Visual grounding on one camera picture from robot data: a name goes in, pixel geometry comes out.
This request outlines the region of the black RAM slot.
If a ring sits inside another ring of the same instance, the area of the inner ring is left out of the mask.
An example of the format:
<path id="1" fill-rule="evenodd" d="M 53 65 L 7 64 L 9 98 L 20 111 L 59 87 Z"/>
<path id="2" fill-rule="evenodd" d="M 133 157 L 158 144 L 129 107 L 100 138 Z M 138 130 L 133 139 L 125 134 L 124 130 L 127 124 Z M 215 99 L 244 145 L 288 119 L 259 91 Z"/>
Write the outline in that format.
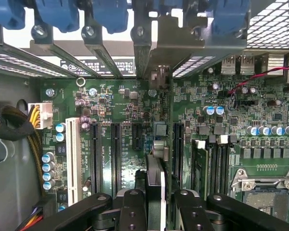
<path id="1" fill-rule="evenodd" d="M 218 145 L 218 193 L 223 192 L 223 154 L 224 145 Z"/>
<path id="2" fill-rule="evenodd" d="M 228 178 L 229 178 L 229 145 L 226 145 L 225 148 L 225 157 L 224 157 L 224 162 L 225 162 L 225 170 L 224 170 L 224 194 L 228 194 Z"/>
<path id="3" fill-rule="evenodd" d="M 217 162 L 217 154 L 216 154 L 216 145 L 211 145 L 211 168 L 210 168 L 210 194 L 215 192 L 215 180 L 216 180 L 216 162 Z"/>

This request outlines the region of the CPU socket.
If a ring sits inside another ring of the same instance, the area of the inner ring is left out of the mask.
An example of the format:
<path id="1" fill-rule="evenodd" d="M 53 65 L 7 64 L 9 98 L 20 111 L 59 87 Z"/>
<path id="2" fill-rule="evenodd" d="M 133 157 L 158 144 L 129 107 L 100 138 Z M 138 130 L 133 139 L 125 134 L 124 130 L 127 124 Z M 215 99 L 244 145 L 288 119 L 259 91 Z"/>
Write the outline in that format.
<path id="1" fill-rule="evenodd" d="M 231 170 L 231 197 L 289 223 L 289 166 L 257 165 Z"/>

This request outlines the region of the short black expansion slot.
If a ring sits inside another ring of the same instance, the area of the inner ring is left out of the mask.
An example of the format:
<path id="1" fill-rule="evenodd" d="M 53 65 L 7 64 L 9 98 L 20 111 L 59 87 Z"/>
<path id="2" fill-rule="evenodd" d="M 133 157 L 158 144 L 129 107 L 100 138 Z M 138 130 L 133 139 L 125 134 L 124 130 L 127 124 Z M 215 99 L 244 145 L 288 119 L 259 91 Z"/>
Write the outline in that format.
<path id="1" fill-rule="evenodd" d="M 134 150 L 141 150 L 142 148 L 142 124 L 133 123 L 131 125 L 132 129 L 132 147 Z"/>

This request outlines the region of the white expansion slot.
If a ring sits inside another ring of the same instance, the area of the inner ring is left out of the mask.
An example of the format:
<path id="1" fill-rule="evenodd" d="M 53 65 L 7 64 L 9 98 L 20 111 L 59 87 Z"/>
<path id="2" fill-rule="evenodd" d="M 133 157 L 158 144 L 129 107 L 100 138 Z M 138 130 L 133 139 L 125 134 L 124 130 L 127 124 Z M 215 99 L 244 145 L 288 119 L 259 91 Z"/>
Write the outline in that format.
<path id="1" fill-rule="evenodd" d="M 66 169 L 68 206 L 82 200 L 80 119 L 66 119 Z"/>

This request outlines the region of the black power connector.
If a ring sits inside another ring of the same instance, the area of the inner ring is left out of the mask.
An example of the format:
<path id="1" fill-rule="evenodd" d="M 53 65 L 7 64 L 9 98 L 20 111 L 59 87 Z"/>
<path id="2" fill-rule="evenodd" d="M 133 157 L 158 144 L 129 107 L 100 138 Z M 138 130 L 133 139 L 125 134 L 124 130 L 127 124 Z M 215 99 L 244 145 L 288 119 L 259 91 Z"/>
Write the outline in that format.
<path id="1" fill-rule="evenodd" d="M 57 203 L 55 194 L 47 194 L 40 199 L 34 206 L 34 211 L 38 211 L 38 214 L 44 218 L 50 217 L 57 213 Z"/>

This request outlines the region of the green motherboard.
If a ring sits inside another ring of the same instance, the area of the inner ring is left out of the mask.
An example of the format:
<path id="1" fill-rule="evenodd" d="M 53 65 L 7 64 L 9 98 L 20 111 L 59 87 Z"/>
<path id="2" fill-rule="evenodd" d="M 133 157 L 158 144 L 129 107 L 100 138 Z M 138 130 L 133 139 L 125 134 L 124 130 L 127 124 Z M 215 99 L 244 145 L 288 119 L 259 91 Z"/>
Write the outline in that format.
<path id="1" fill-rule="evenodd" d="M 269 80 L 268 73 L 285 70 L 289 64 L 258 75 L 221 74 L 220 67 L 211 67 L 201 74 L 173 81 L 171 117 L 184 124 L 183 186 L 173 173 L 167 187 L 167 225 L 175 227 L 172 205 L 176 190 L 191 189 L 192 141 L 206 142 L 209 152 L 208 195 L 210 194 L 211 145 L 229 145 L 230 191 L 231 170 L 257 165 L 289 166 L 289 83 Z M 168 96 L 150 89 L 147 80 L 47 80 L 42 84 L 42 100 L 53 104 L 53 127 L 42 133 L 43 179 L 47 193 L 55 194 L 57 210 L 68 208 L 66 169 L 66 119 L 80 119 L 82 158 L 82 199 L 91 193 L 90 124 L 97 122 L 101 130 L 101 193 L 113 199 L 125 190 L 139 189 L 146 193 L 148 157 L 153 144 L 166 133 Z M 132 147 L 133 123 L 142 124 L 142 148 Z M 121 189 L 112 195 L 111 123 L 121 124 Z M 215 192 L 218 193 L 218 160 Z"/>

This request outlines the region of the white power connector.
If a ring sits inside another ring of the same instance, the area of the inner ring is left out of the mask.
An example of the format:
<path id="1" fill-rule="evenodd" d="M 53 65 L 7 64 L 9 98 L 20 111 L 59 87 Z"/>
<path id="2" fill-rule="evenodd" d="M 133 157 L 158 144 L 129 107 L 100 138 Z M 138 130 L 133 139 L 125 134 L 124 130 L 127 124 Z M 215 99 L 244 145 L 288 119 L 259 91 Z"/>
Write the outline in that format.
<path id="1" fill-rule="evenodd" d="M 28 119 L 34 129 L 43 130 L 53 127 L 52 103 L 29 103 Z"/>

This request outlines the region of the silver USB port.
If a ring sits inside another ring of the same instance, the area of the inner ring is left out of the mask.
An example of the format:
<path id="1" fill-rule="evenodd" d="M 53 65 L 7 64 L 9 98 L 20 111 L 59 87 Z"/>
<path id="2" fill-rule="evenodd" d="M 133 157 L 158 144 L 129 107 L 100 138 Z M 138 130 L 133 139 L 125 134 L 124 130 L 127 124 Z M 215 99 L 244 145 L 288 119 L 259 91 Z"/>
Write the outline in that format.
<path id="1" fill-rule="evenodd" d="M 240 74 L 252 75 L 254 74 L 254 57 L 253 56 L 240 56 Z"/>
<path id="2" fill-rule="evenodd" d="M 236 73 L 236 57 L 231 55 L 222 61 L 221 74 L 234 75 Z"/>

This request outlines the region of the metal slot cover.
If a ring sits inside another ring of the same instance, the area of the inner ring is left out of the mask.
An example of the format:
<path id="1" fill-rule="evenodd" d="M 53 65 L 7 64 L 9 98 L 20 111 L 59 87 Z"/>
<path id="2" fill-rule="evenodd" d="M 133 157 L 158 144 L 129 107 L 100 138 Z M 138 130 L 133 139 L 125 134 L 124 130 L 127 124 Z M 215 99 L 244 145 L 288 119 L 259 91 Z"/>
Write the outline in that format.
<path id="1" fill-rule="evenodd" d="M 115 78 L 123 78 L 122 73 L 103 44 L 102 26 L 93 21 L 82 29 L 85 47 L 102 61 Z"/>
<path id="2" fill-rule="evenodd" d="M 43 50 L 48 50 L 54 56 L 61 58 L 63 60 L 69 61 L 76 67 L 84 70 L 86 73 L 90 74 L 92 77 L 98 78 L 100 75 L 94 70 L 89 68 L 87 65 L 82 63 L 80 60 L 75 58 L 72 54 L 65 51 L 60 46 L 56 45 L 53 41 L 53 27 L 50 25 L 34 25 L 31 29 L 31 36 L 34 42 Z"/>
<path id="3" fill-rule="evenodd" d="M 29 52 L 6 44 L 0 25 L 0 73 L 24 78 L 75 78 L 71 72 Z"/>
<path id="4" fill-rule="evenodd" d="M 142 78 L 149 60 L 149 52 L 152 45 L 151 26 L 137 25 L 131 30 L 133 41 L 135 67 L 137 78 Z"/>

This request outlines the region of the open black PC case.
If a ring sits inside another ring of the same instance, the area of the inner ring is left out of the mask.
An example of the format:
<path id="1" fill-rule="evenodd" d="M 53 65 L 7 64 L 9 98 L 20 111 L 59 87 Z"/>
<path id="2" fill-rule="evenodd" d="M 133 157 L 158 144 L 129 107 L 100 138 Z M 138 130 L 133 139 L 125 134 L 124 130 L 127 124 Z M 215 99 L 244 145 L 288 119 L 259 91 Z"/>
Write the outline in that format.
<path id="1" fill-rule="evenodd" d="M 208 26 L 195 29 L 205 40 L 172 69 L 173 81 L 222 66 L 231 55 L 254 57 L 254 74 L 267 69 L 269 54 L 289 55 L 289 0 L 250 0 L 247 29 L 215 36 L 208 0 L 127 0 L 128 25 L 122 33 L 109 34 L 102 26 L 103 44 L 123 78 L 115 78 L 105 64 L 84 45 L 82 29 L 93 24 L 92 0 L 0 0 L 0 25 L 6 44 L 29 52 L 74 74 L 75 78 L 24 78 L 0 73 L 0 231 L 28 231 L 44 217 L 33 206 L 47 194 L 43 179 L 43 130 L 28 119 L 28 104 L 43 103 L 42 84 L 47 80 L 148 80 L 137 78 L 131 30 L 134 24 L 151 26 L 151 50 L 157 45 L 157 18 L 178 18 L 179 27 L 193 16 L 206 17 Z M 34 25 L 53 27 L 53 41 L 100 75 L 95 78 L 69 61 L 37 46 L 31 36 Z"/>

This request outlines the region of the silver port block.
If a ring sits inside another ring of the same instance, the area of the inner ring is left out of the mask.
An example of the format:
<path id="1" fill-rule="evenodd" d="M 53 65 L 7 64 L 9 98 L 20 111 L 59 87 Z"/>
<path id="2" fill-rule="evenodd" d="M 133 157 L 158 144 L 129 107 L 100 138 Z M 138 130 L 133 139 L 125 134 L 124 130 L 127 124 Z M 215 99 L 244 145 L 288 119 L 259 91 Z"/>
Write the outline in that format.
<path id="1" fill-rule="evenodd" d="M 267 61 L 267 69 L 271 70 L 278 67 L 283 67 L 284 65 L 289 64 L 289 55 L 286 54 L 269 54 Z M 266 77 L 269 80 L 276 80 L 280 82 L 286 82 L 287 80 L 287 71 L 285 70 L 277 70 L 268 73 Z"/>

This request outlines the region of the blue slot clip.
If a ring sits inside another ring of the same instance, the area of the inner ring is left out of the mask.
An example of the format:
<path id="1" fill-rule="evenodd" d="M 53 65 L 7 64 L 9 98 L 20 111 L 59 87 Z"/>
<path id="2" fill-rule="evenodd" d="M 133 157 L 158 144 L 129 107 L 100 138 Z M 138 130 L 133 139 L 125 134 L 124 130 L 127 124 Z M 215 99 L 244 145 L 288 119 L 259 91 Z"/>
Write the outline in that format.
<path id="1" fill-rule="evenodd" d="M 224 36 L 247 29 L 250 19 L 250 0 L 208 0 L 212 13 L 212 34 Z"/>
<path id="2" fill-rule="evenodd" d="M 93 18 L 109 34 L 122 33 L 128 25 L 127 0 L 92 0 Z"/>

